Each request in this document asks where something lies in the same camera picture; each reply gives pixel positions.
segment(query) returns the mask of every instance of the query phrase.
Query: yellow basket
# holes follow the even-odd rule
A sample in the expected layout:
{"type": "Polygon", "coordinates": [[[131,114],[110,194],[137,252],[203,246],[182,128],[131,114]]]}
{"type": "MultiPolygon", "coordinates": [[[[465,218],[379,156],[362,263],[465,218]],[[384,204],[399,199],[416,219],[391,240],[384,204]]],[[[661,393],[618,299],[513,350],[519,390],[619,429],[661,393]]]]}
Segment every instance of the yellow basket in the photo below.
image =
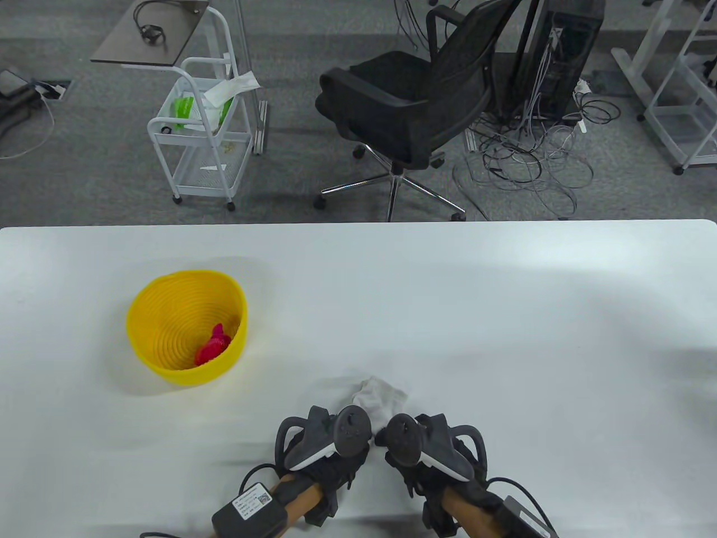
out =
{"type": "Polygon", "coordinates": [[[181,271],[144,288],[127,315],[132,347],[149,369],[183,386],[208,383],[229,371],[247,341],[249,311],[233,278],[214,271],[181,271]],[[216,359],[194,365],[194,355],[222,324],[232,337],[216,359]]]}

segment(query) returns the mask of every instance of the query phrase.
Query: red object in basket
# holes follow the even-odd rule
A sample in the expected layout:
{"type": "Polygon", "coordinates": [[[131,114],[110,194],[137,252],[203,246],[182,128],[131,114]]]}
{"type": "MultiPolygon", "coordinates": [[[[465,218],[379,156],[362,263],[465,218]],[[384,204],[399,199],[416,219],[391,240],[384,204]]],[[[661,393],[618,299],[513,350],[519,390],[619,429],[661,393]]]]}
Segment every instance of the red object in basket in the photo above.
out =
{"type": "Polygon", "coordinates": [[[222,324],[216,325],[212,330],[212,337],[194,356],[194,364],[196,366],[201,366],[213,359],[216,359],[219,355],[224,353],[224,350],[229,347],[231,342],[232,337],[224,333],[224,327],[222,324]]]}

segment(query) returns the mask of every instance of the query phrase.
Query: black computer case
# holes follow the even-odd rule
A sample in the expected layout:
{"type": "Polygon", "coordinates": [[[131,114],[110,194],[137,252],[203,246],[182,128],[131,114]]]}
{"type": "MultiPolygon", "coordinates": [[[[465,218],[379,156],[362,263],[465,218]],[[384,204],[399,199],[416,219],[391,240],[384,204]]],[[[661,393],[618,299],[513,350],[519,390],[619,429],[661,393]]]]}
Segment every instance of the black computer case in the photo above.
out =
{"type": "Polygon", "coordinates": [[[519,60],[520,70],[513,86],[516,101],[530,98],[543,54],[550,46],[551,61],[540,88],[539,112],[551,121],[561,121],[573,99],[604,13],[605,0],[542,1],[530,48],[519,60]]]}

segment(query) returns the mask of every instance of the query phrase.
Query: caster wheel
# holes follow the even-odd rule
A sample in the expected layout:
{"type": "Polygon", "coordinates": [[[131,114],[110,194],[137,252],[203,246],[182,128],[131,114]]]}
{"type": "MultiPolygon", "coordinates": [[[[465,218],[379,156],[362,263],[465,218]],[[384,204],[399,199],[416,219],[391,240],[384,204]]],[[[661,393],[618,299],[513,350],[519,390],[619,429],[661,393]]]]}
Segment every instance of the caster wheel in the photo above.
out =
{"type": "Polygon", "coordinates": [[[326,209],[326,198],[324,198],[320,194],[316,198],[314,198],[314,209],[326,209]]]}
{"type": "Polygon", "coordinates": [[[356,146],[353,149],[353,158],[354,159],[363,159],[364,155],[366,155],[366,147],[365,146],[356,146]]]}

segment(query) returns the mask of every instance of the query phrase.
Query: white cart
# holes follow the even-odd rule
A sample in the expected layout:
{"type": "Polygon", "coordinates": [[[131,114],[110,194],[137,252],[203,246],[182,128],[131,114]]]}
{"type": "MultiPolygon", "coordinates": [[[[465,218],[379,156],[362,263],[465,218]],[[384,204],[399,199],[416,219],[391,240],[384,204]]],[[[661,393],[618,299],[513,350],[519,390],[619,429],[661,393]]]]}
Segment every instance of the white cart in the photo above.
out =
{"type": "Polygon", "coordinates": [[[237,76],[239,70],[227,20],[212,7],[208,7],[206,12],[212,17],[211,21],[202,21],[211,57],[188,57],[180,67],[150,65],[128,67],[174,71],[180,75],[157,116],[147,124],[147,132],[172,189],[174,203],[182,203],[182,195],[223,197],[227,201],[227,209],[234,211],[235,205],[232,198],[239,188],[247,160],[252,153],[254,139],[242,95],[234,97],[221,126],[212,132],[205,107],[202,104],[202,94],[226,77],[237,76]],[[222,52],[219,48],[218,32],[223,34],[226,52],[222,52]],[[191,76],[187,70],[189,66],[195,64],[212,65],[215,78],[191,76]],[[199,109],[201,119],[173,117],[171,110],[174,101],[185,92],[194,94],[194,101],[199,109]],[[238,123],[241,127],[238,132],[230,132],[229,124],[237,109],[239,109],[238,123]],[[201,126],[202,129],[200,131],[191,130],[186,127],[187,125],[201,126]],[[162,152],[163,145],[185,146],[174,172],[170,170],[162,152]]]}
{"type": "Polygon", "coordinates": [[[679,163],[673,171],[681,176],[695,164],[717,164],[717,93],[707,84],[702,62],[688,60],[688,48],[695,41],[713,41],[717,36],[698,35],[705,17],[717,5],[710,0],[700,15],[699,22],[673,63],[668,75],[647,106],[645,114],[637,117],[655,130],[665,148],[679,163]],[[686,105],[663,106],[657,102],[670,79],[677,75],[693,92],[694,99],[686,105]]]}

